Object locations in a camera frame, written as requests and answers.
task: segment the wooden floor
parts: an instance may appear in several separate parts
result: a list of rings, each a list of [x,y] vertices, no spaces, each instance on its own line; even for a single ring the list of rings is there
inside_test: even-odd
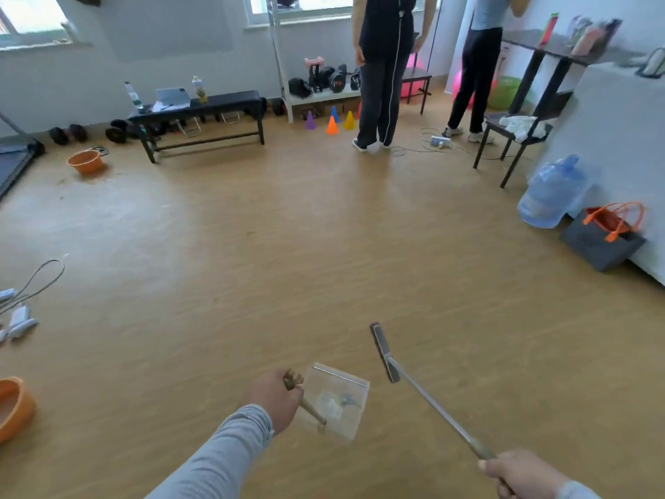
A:
[[[418,110],[402,109],[396,143],[420,150],[450,102]],[[495,451],[531,448],[606,498],[662,497],[661,286],[630,267],[597,274],[556,231],[523,224],[523,168],[504,191],[498,161],[359,154],[324,124],[271,117],[265,147],[181,149],[159,166],[138,142],[100,140],[110,169],[91,180],[64,165],[76,146],[29,169],[0,204],[0,287],[52,257],[67,268],[32,304],[36,331],[0,349],[0,375],[38,403],[0,446],[0,496],[141,498],[254,377],[319,361],[371,382],[355,441],[294,424],[244,498],[493,497],[461,440],[388,383],[378,320],[411,376]]]

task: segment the pants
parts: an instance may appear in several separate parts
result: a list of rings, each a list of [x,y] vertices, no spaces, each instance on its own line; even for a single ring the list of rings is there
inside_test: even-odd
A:
[[[361,123],[358,145],[367,147],[378,140],[392,143],[400,113],[402,77],[408,54],[392,59],[367,62],[361,67]]]
[[[501,52],[502,28],[489,30],[471,30],[461,55],[461,85],[453,110],[450,112],[448,125],[451,128],[459,126],[464,111],[469,105],[471,95],[473,109],[471,111],[471,133],[480,133],[483,130],[487,99],[494,79],[494,70]]]

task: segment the window sill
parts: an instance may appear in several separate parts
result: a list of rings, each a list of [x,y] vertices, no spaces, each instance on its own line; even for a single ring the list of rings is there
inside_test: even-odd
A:
[[[16,45],[14,47],[0,47],[0,52],[25,52],[27,50],[53,49],[55,47],[91,47],[85,42],[49,42],[35,45]]]
[[[414,8],[414,14],[417,12],[423,12],[424,8]],[[298,17],[298,18],[289,18],[289,19],[282,19],[281,26],[294,26],[296,24],[311,24],[311,23],[325,23],[326,21],[332,21],[332,20],[343,20],[343,19],[351,19],[351,13],[348,14],[338,14],[334,16],[318,16],[318,17]],[[253,31],[253,30],[261,30],[265,28],[269,28],[270,24],[269,23],[257,23],[257,24],[248,24],[245,26],[245,31]]]

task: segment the window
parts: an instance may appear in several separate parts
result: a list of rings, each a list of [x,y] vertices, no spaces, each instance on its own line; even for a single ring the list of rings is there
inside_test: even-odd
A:
[[[66,21],[56,0],[0,0],[0,49],[66,38]]]
[[[418,0],[416,9],[422,9],[424,0]],[[245,0],[249,24],[268,22],[265,0]],[[282,20],[309,19],[316,17],[349,15],[353,0],[297,0],[292,7],[282,8],[279,13]]]

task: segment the orange bag handle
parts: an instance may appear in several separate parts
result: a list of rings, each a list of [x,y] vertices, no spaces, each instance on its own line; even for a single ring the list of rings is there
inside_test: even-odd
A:
[[[619,206],[616,209],[610,210],[610,207],[613,207],[615,205],[619,205]],[[640,210],[640,213],[637,217],[637,220],[636,220],[635,224],[632,225],[632,226],[630,224],[628,224],[628,222],[626,222],[626,219],[625,219],[625,216],[628,214],[631,205],[637,206],[637,208]],[[592,220],[594,220],[594,218],[600,212],[602,212],[603,210],[613,211],[617,215],[617,217],[620,218],[619,225],[617,226],[617,228],[614,231],[611,231],[610,234],[608,234],[605,238],[606,241],[611,243],[619,237],[619,231],[620,231],[621,226],[623,224],[626,224],[628,226],[629,231],[637,231],[640,228],[640,226],[642,225],[642,221],[644,219],[644,211],[646,210],[646,208],[644,207],[644,203],[642,203],[642,201],[626,201],[624,203],[618,203],[618,202],[617,203],[610,203],[610,204],[602,206],[599,209],[595,210],[594,212],[588,214],[586,216],[586,218],[584,219],[583,223],[585,225],[587,225]]]

